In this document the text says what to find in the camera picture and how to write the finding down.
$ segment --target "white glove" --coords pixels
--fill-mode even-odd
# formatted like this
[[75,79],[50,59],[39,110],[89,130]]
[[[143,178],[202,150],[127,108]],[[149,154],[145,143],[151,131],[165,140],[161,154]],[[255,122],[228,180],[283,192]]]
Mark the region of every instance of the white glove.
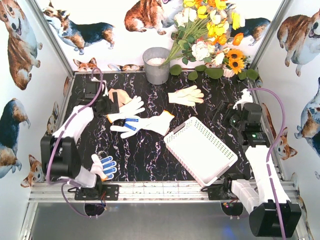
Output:
[[108,114],[106,117],[108,118],[110,123],[113,123],[118,119],[125,119],[130,116],[134,116],[145,110],[145,108],[142,107],[143,104],[144,102],[141,101],[140,96],[134,96],[134,98],[129,103],[123,105],[122,107],[119,107],[119,113]]
[[115,177],[114,173],[117,172],[117,162],[113,161],[112,156],[99,159],[97,154],[93,154],[91,159],[93,164],[90,173],[99,175],[102,181],[111,180]]
[[135,135],[140,129],[151,130],[164,136],[168,133],[170,122],[174,117],[175,116],[166,110],[164,110],[159,116],[153,116],[150,118],[132,116],[125,119],[124,126],[113,125],[110,127],[110,130],[123,132],[120,135],[122,139]]
[[204,100],[204,94],[200,89],[197,89],[196,85],[188,88],[180,89],[176,92],[168,93],[169,103],[182,104],[186,106],[195,106],[196,103],[202,104]]

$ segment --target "gray bucket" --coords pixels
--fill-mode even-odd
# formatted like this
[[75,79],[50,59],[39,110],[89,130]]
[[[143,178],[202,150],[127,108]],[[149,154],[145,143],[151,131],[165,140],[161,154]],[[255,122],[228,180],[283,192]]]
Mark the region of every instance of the gray bucket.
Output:
[[162,58],[166,59],[170,51],[164,47],[151,47],[147,49],[143,55],[144,69],[146,79],[149,83],[154,85],[164,84],[169,79],[170,62],[162,66],[151,66],[147,64],[150,59]]

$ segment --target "marble tabletop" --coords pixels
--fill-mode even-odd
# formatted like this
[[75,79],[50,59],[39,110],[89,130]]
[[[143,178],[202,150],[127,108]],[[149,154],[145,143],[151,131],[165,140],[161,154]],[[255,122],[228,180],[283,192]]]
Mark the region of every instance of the marble tabletop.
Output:
[[[75,75],[65,119],[71,114],[77,98],[84,96],[86,82],[90,79],[91,74],[88,73]],[[237,162],[226,173],[242,173],[248,178],[253,176],[249,162],[235,137],[236,131],[225,129],[219,121],[211,122],[208,116],[221,100],[235,103],[241,96],[241,90],[247,87],[246,83],[237,81],[235,77],[209,79],[205,74],[199,74],[196,81],[190,81],[188,72],[170,76],[167,83],[162,85],[149,83],[144,72],[104,73],[103,79],[106,80],[108,89],[123,89],[131,98],[142,98],[145,111],[139,113],[141,118],[158,116],[163,110],[172,113],[175,118],[170,123],[170,131],[190,117],[197,117],[237,154]],[[192,85],[197,85],[204,93],[204,103],[195,107],[169,103],[168,93]],[[123,126],[124,121],[118,120],[114,124]],[[92,165],[91,155],[98,154],[101,158],[113,156],[117,162],[118,171],[113,181],[194,180],[168,151],[163,136],[153,131],[140,130],[136,135],[122,139],[120,133],[110,131],[110,126],[107,118],[102,117],[93,119],[84,129],[77,147],[85,168],[90,169]]]

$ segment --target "corgi wallpaper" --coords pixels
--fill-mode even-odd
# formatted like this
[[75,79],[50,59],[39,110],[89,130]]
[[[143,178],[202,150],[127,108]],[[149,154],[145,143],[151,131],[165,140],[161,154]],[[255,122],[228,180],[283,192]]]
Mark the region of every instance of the corgi wallpaper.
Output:
[[42,182],[40,140],[54,131],[67,71],[24,0],[0,0],[1,239],[19,239],[30,186]]
[[[43,17],[64,51],[74,71],[140,71],[142,55],[151,47],[170,49],[173,18],[181,12],[183,0],[37,0]],[[240,31],[244,39],[239,46],[251,61],[278,10],[282,0],[235,0],[246,24],[231,31],[229,43]],[[190,62],[183,68],[201,64]]]
[[[258,69],[263,87],[274,91],[285,108],[285,129],[275,148],[286,180],[298,176],[299,203],[307,217],[309,239],[320,239],[320,3],[294,0],[269,41]],[[277,100],[260,92],[275,137],[282,115]]]

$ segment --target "white plastic basket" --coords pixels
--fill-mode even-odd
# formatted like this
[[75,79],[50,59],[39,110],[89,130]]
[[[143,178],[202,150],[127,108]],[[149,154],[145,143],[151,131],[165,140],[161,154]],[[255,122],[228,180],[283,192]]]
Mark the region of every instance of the white plastic basket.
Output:
[[238,159],[216,135],[195,116],[164,138],[167,149],[202,186],[210,186]]

